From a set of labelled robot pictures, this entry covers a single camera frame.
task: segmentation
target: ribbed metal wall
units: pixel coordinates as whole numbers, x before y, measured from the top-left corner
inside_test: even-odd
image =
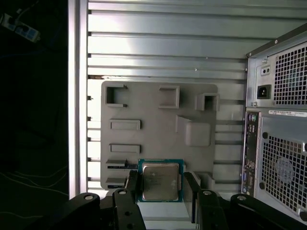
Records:
[[[307,18],[302,0],[91,0],[88,15],[88,190],[100,187],[104,80],[207,82],[218,86],[215,189],[239,190],[245,54]]]

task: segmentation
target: black metal bracket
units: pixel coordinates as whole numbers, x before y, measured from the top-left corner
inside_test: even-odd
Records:
[[[93,193],[83,193],[69,200],[51,215],[37,220],[26,230],[146,230],[136,204],[140,192],[137,171],[130,171],[126,188],[100,200]],[[244,194],[226,201],[218,193],[201,189],[191,173],[184,173],[184,202],[191,222],[200,230],[306,230],[307,226],[286,214]]]

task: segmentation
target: dark background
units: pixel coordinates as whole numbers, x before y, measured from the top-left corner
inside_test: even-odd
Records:
[[[0,0],[0,13],[13,15],[36,0]],[[67,1],[40,0],[20,21],[37,29],[36,44],[0,27],[1,148],[0,229],[23,229],[59,207],[68,195],[32,184],[20,173],[48,176],[68,165]],[[51,177],[29,177],[68,194],[68,169]]]

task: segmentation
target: power strip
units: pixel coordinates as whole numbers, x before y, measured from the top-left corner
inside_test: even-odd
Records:
[[[40,40],[40,32],[34,28],[32,28],[31,26],[28,26],[27,24],[24,24],[22,22],[18,22],[18,25],[13,25],[9,23],[9,19],[11,18],[11,16],[9,16],[8,14],[4,14],[4,19],[0,20],[2,21],[1,25],[13,32],[15,32],[16,34],[20,35],[21,37],[36,43],[37,41]],[[25,32],[23,31],[23,29],[20,27],[21,25],[24,25],[26,27],[28,27],[29,29]]]

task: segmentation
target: mesh vent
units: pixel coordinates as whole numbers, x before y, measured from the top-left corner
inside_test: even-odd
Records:
[[[263,143],[262,180],[265,190],[296,213],[306,208],[307,157],[302,145],[269,136]]]
[[[307,104],[307,47],[276,58],[276,104]]]

